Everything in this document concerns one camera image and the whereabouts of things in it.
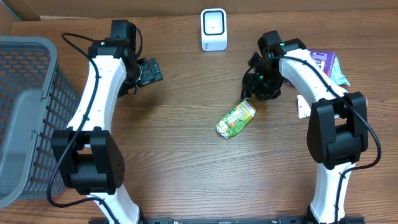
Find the wooden surface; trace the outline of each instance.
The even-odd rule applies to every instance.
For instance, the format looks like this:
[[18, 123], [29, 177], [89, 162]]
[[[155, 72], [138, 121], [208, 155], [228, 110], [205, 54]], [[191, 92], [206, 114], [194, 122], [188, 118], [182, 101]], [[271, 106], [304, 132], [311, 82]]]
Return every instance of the wooden surface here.
[[[368, 121], [382, 144], [374, 168], [353, 173], [345, 209], [368, 223], [398, 223], [398, 9], [228, 16], [228, 48], [203, 52], [199, 16], [129, 18], [144, 36], [164, 80], [116, 103], [112, 131], [126, 161], [126, 186], [147, 217], [269, 218], [304, 215], [315, 190], [316, 163], [307, 149], [307, 119], [298, 119], [297, 90], [284, 85], [272, 101], [254, 101], [256, 117], [225, 140], [216, 123], [239, 103], [247, 60], [263, 32], [300, 38], [310, 49], [337, 53], [349, 91], [369, 102]], [[60, 37], [109, 35], [111, 19], [17, 22], [13, 35], [43, 36], [78, 91], [88, 62]], [[88, 42], [73, 40], [86, 49]], [[374, 160], [372, 139], [359, 165]], [[58, 202], [82, 198], [67, 190]], [[94, 203], [54, 208], [20, 201], [0, 211], [4, 223], [86, 223], [101, 218]]]

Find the wooden tabletop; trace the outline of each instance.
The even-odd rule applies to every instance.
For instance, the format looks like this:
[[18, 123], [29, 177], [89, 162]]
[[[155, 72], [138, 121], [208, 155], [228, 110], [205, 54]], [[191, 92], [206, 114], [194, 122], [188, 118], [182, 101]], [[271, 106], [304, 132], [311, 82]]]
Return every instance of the wooden tabletop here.
[[[304, 215], [315, 191], [316, 162], [307, 149], [307, 119], [298, 119], [298, 91], [282, 87], [276, 100], [253, 101], [257, 113], [225, 140], [216, 123], [239, 103], [247, 61], [263, 32], [299, 38], [309, 49], [336, 52], [341, 69], [369, 102], [368, 121], [382, 144], [381, 162], [351, 175], [348, 215], [368, 223], [398, 223], [398, 9], [228, 15], [228, 48], [204, 52], [200, 17], [133, 17], [144, 38], [142, 56], [155, 57], [164, 79], [118, 99], [112, 134], [126, 161], [124, 185], [147, 217], [271, 218]], [[15, 22], [13, 35], [42, 36], [81, 93], [88, 61], [60, 34], [109, 36], [112, 19]], [[89, 42], [73, 41], [87, 49]], [[374, 160], [369, 149], [358, 165]], [[67, 190], [58, 202], [83, 198]], [[0, 223], [86, 223], [103, 217], [92, 203], [54, 208], [19, 201]]]

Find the snack package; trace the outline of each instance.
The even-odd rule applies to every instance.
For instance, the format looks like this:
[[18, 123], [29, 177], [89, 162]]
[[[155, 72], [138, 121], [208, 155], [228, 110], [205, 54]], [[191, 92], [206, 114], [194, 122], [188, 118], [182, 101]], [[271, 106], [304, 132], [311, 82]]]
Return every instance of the snack package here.
[[217, 132], [226, 139], [237, 135], [253, 119], [256, 109], [246, 100], [231, 110], [218, 122]]
[[312, 60], [325, 72], [325, 74], [337, 85], [349, 85], [348, 80], [340, 69], [340, 64], [334, 52], [308, 50]]

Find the green snack packet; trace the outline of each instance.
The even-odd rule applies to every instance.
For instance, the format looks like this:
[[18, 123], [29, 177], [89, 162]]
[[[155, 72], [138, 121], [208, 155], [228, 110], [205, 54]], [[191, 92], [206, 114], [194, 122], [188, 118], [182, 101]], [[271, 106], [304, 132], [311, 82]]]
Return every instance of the green snack packet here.
[[256, 109], [246, 100], [224, 116], [217, 124], [217, 132], [226, 139], [237, 135], [253, 119]]

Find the gray plastic bin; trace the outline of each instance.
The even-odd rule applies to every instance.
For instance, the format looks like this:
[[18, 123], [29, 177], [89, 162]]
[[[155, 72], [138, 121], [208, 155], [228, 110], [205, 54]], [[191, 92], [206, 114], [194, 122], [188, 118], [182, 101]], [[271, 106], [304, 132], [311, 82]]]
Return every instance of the gray plastic bin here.
[[[0, 37], [0, 208], [45, 198], [57, 164], [50, 138], [65, 129], [79, 96], [42, 37]], [[58, 173], [52, 195], [65, 188]]]

